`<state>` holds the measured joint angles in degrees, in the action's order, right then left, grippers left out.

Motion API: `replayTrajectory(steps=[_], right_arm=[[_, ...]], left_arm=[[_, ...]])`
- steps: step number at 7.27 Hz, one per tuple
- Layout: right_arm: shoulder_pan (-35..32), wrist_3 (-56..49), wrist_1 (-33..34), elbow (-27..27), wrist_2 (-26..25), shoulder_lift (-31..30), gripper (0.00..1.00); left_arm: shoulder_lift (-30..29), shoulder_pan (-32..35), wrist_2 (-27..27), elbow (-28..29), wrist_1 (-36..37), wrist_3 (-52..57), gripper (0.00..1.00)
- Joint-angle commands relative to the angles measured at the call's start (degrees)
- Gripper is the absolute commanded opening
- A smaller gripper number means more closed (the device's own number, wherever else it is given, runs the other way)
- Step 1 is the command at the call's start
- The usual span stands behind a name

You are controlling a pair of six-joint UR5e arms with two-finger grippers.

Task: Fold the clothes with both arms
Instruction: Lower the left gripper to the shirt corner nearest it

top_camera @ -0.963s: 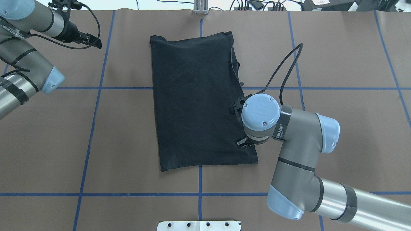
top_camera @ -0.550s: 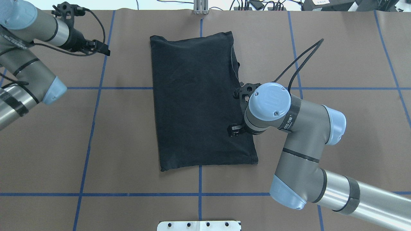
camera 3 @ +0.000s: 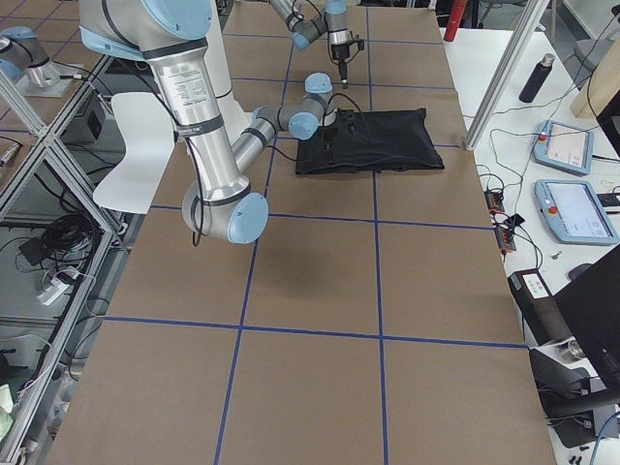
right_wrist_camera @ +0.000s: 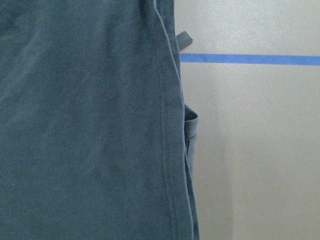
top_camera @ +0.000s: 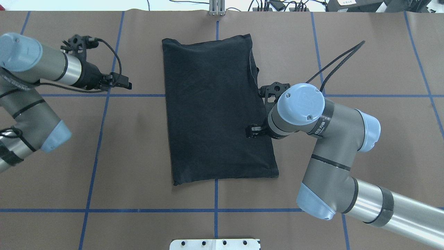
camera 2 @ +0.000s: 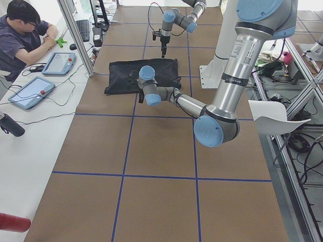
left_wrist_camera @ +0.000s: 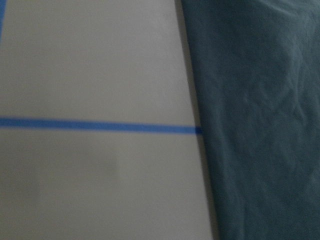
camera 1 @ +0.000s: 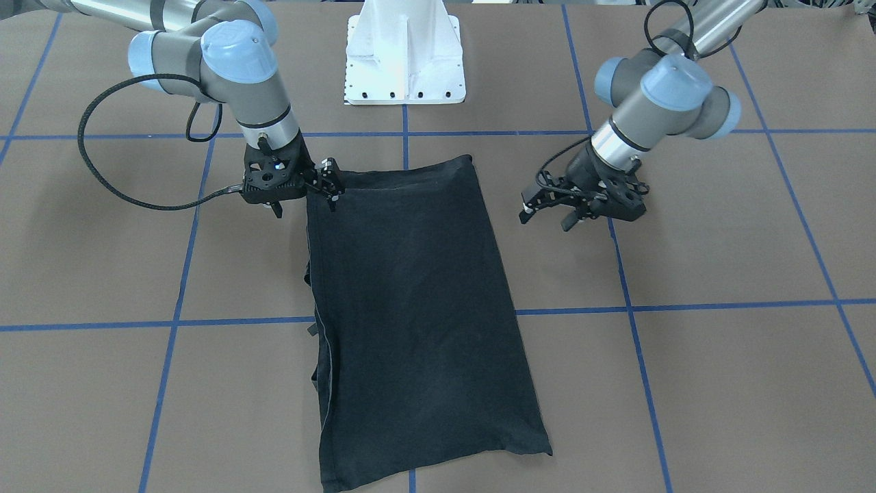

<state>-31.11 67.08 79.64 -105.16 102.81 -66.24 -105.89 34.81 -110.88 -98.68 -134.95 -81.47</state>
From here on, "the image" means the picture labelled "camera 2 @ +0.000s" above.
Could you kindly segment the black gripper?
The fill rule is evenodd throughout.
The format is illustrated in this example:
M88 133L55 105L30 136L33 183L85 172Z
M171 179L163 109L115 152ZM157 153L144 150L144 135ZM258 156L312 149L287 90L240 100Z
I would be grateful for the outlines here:
M167 44L170 42L171 32L166 31L164 29L153 31L152 32L153 41L155 41L157 37L159 37L159 40L161 42L161 56L162 58L164 58L167 53Z
M129 93L131 94L139 94L139 103L143 103L144 101L144 94L142 89L139 87L139 72L138 71L130 71L128 76L128 84L127 88Z

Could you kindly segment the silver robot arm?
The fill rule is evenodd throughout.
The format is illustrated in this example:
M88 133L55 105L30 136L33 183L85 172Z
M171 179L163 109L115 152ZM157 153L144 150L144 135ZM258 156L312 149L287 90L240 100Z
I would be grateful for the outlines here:
M217 147L239 133L236 108L254 64L267 40L290 37L296 29L297 1L238 1L236 39L211 104L204 104L175 87L160 87L151 66L143 66L135 80L149 106L167 100L196 119L200 144Z
M178 9L167 10L163 13L163 22L158 31L152 32L153 41L159 37L161 42L161 56L164 58L167 53L167 44L170 43L173 25L181 27L184 31L192 33L196 26L198 18L205 12L207 5L203 0L183 0L184 3L191 6L193 10L188 16L184 16Z

